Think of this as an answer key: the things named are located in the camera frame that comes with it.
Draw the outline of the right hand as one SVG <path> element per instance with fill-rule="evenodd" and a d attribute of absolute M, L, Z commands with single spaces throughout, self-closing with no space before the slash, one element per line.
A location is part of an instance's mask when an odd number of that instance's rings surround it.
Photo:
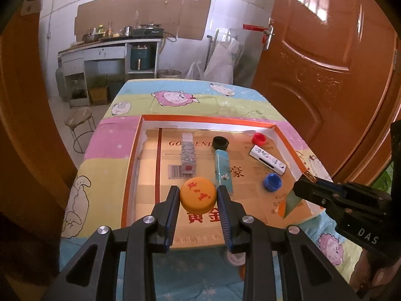
<path fill-rule="evenodd" d="M 389 256 L 362 249 L 349 285 L 369 300 L 400 300 L 400 245 Z"/>

